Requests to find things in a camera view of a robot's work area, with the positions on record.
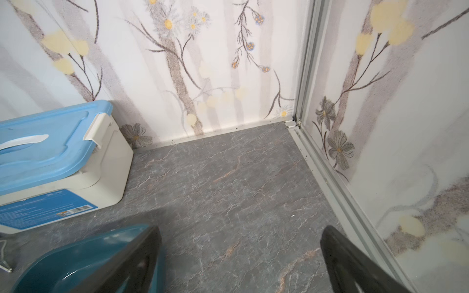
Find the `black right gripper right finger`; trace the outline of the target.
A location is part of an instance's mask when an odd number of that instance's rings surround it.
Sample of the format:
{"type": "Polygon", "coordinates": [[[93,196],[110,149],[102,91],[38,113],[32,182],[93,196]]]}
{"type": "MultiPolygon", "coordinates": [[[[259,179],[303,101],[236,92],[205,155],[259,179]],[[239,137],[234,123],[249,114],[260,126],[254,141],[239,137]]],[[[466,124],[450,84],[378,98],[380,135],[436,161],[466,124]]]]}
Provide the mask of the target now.
{"type": "Polygon", "coordinates": [[[409,292],[335,227],[328,225],[324,229],[320,245],[333,292],[409,292]]]}

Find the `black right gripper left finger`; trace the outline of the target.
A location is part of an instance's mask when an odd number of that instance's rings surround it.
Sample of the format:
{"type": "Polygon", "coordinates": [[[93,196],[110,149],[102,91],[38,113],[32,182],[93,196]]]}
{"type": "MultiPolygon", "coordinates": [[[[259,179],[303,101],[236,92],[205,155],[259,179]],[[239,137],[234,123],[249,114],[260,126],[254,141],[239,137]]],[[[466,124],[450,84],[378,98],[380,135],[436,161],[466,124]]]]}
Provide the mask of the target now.
{"type": "Polygon", "coordinates": [[[149,226],[74,287],[73,293],[161,293],[162,238],[149,226]]]}

